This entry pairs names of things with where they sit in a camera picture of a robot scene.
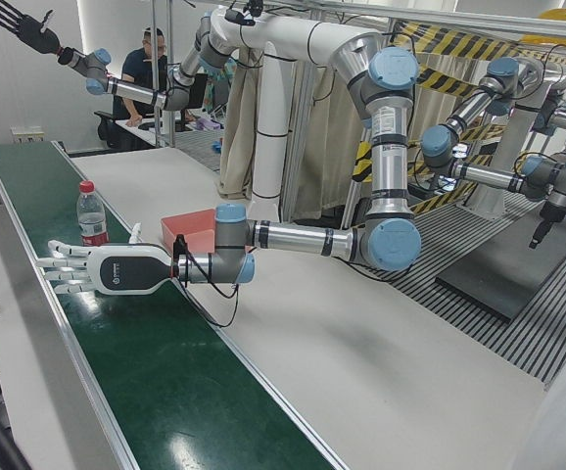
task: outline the glasses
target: glasses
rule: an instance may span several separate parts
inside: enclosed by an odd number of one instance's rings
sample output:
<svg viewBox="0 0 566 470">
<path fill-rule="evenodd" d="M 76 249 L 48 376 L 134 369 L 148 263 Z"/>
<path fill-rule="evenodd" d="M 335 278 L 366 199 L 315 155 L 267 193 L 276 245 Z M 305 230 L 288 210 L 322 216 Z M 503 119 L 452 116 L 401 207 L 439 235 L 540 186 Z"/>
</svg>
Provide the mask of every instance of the glasses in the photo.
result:
<svg viewBox="0 0 566 470">
<path fill-rule="evenodd" d="M 150 41 L 144 41 L 144 44 L 148 44 L 149 46 L 151 45 Z M 157 46 L 157 50 L 159 52 L 165 52 L 165 49 L 167 49 L 167 46 Z"/>
</svg>

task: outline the green conveyor belt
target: green conveyor belt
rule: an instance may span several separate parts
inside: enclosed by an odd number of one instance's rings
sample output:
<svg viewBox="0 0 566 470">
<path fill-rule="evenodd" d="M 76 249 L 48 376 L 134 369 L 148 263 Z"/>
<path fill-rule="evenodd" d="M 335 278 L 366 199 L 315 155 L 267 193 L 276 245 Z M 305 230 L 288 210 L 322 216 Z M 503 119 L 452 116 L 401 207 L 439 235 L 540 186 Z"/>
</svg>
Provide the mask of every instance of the green conveyor belt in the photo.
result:
<svg viewBox="0 0 566 470">
<path fill-rule="evenodd" d="M 51 143 L 0 146 L 0 179 L 39 257 L 51 239 L 80 244 L 81 178 Z M 173 286 L 59 301 L 143 470 L 331 468 Z"/>
</svg>

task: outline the red container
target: red container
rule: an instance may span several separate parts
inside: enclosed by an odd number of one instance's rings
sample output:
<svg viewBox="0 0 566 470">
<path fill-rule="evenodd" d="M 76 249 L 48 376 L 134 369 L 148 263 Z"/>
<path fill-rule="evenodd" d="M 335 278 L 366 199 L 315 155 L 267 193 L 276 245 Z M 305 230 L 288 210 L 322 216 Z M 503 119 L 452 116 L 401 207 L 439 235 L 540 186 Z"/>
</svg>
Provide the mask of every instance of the red container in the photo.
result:
<svg viewBox="0 0 566 470">
<path fill-rule="evenodd" d="M 162 218 L 164 245 L 172 253 L 176 235 L 182 234 L 192 253 L 213 253 L 215 237 L 215 209 L 189 212 Z"/>
</svg>

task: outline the black shirt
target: black shirt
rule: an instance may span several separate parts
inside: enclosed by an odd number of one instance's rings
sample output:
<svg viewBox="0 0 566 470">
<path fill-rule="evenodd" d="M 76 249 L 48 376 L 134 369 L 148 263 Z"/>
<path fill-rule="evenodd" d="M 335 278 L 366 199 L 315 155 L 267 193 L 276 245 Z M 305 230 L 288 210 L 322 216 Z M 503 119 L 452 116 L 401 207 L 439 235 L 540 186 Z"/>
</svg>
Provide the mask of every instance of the black shirt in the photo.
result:
<svg viewBox="0 0 566 470">
<path fill-rule="evenodd" d="M 153 89 L 153 67 L 151 59 L 146 57 L 144 48 L 132 51 L 126 56 L 122 66 L 122 75 L 127 74 L 135 78 L 135 84 Z M 167 84 L 167 56 L 159 57 L 159 85 L 161 90 Z M 135 109 L 141 116 L 149 115 L 154 107 L 145 103 L 134 102 Z M 114 116 L 116 119 L 128 119 L 130 114 L 119 96 L 114 97 Z"/>
</svg>

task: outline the man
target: man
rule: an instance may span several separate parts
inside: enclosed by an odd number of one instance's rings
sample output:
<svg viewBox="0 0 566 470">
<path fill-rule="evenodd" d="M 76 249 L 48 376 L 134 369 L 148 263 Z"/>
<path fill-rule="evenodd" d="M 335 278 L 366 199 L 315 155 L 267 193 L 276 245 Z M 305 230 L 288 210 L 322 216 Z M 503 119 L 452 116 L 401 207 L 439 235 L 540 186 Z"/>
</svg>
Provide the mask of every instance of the man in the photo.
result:
<svg viewBox="0 0 566 470">
<path fill-rule="evenodd" d="M 132 51 L 126 56 L 122 66 L 122 77 L 124 81 L 130 81 L 135 85 L 153 89 L 153 47 L 157 47 L 159 66 L 159 87 L 165 90 L 167 84 L 167 57 L 165 56 L 165 39 L 160 29 L 157 29 L 157 40 L 151 40 L 150 28 L 144 30 L 142 39 L 143 47 Z M 114 116 L 116 119 L 128 119 L 126 125 L 129 127 L 139 125 L 142 117 L 154 111 L 152 105 L 133 102 L 128 98 L 114 97 Z"/>
</svg>

